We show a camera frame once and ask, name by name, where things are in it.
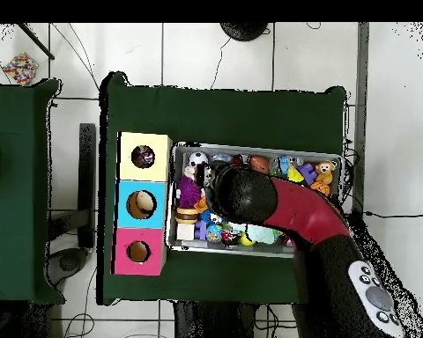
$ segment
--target teddy bear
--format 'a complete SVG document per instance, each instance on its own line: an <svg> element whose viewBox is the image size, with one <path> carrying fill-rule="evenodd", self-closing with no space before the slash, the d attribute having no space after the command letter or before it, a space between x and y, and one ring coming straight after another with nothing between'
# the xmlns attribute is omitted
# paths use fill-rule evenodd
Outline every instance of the teddy bear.
<svg viewBox="0 0 423 338"><path fill-rule="evenodd" d="M329 185L332 182L332 171L335 170L335 165L332 162L320 162L315 166L318 176L315 181L322 181L324 184Z"/></svg>

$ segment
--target purple toy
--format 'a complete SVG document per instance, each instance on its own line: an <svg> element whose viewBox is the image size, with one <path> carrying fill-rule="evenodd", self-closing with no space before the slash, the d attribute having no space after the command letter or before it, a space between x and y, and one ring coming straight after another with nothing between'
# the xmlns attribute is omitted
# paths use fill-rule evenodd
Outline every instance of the purple toy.
<svg viewBox="0 0 423 338"><path fill-rule="evenodd" d="M179 207L182 209L192 209L194 204L201 199L201 189L188 176L182 175L177 185L180 189Z"/></svg>
<svg viewBox="0 0 423 338"><path fill-rule="evenodd" d="M311 164L299 165L296 168L309 185L314 183L318 174L314 171L314 167Z"/></svg>
<svg viewBox="0 0 423 338"><path fill-rule="evenodd" d="M205 241L207 237L207 223L204 220L198 220L194 225L194 238Z"/></svg>

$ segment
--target gray storage bin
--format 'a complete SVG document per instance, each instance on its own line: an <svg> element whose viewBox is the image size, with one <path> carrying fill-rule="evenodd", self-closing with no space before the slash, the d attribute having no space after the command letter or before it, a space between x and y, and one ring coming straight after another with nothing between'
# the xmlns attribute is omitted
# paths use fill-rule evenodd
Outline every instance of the gray storage bin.
<svg viewBox="0 0 423 338"><path fill-rule="evenodd" d="M257 242L253 246L238 245L236 247L225 247L220 243L212 243L198 239L192 241L176 239L177 222L174 218L174 209L176 208L175 184L183 174L183 169L188 163L189 155L196 151L205 153L209 160L212 158L212 156L217 154L228 154L230 156L236 154L247 154L251 156L263 156L266 158L278 158L287 155L291 158L302 158L304 163L333 161L337 166L332 173L333 180L330 184L330 193L332 195L337 194L340 201L342 199L345 163L343 162L342 157L337 154L309 153L304 151L279 151L272 149L212 144L195 144L195 146L189 146L187 143L178 143L172 149L172 160L174 161L174 170L172 170L172 172L174 173L174 177L173 182L169 185L167 198L166 243L171 250L190 250L207 253L226 253L256 256L279 256L284 258L293 257L293 248L290 246L281 246L279 242L273 245Z"/></svg>

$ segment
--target green mat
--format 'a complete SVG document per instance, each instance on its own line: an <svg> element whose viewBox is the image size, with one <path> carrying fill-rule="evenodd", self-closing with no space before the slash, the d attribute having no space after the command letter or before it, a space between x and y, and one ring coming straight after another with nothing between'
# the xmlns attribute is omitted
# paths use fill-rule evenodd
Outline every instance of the green mat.
<svg viewBox="0 0 423 338"><path fill-rule="evenodd" d="M145 132L169 135L173 142L341 154L345 90L236 92L132 87L126 85L122 73L110 73L102 87L108 100L101 102L102 110L108 105L108 124L102 122L101 126L108 128L100 131L100 148L106 150L106 156L100 154L100 162L106 161L106 214L100 219L106 228L101 258L104 302L116 298L298 302L293 259L173 251L168 253L161 276L110 275L116 133Z"/></svg>
<svg viewBox="0 0 423 338"><path fill-rule="evenodd" d="M48 102L59 86L0 85L0 300L60 303L45 278Z"/></svg>

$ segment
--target toy cube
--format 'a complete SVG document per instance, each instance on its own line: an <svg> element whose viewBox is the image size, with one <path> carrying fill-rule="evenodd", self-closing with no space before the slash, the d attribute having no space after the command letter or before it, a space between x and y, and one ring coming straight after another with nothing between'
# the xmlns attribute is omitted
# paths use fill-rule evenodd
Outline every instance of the toy cube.
<svg viewBox="0 0 423 338"><path fill-rule="evenodd" d="M119 132L119 179L166 182L171 145L167 135Z"/></svg>
<svg viewBox="0 0 423 338"><path fill-rule="evenodd" d="M162 229L118 228L111 273L159 276L166 261L166 250Z"/></svg>
<svg viewBox="0 0 423 338"><path fill-rule="evenodd" d="M191 241L194 239L194 225L177 223L177 239Z"/></svg>
<svg viewBox="0 0 423 338"><path fill-rule="evenodd" d="M153 213L148 218L137 218L131 209L136 203L134 195L138 191L147 192L155 200ZM117 228L165 228L167 183L120 180L116 183L116 192Z"/></svg>

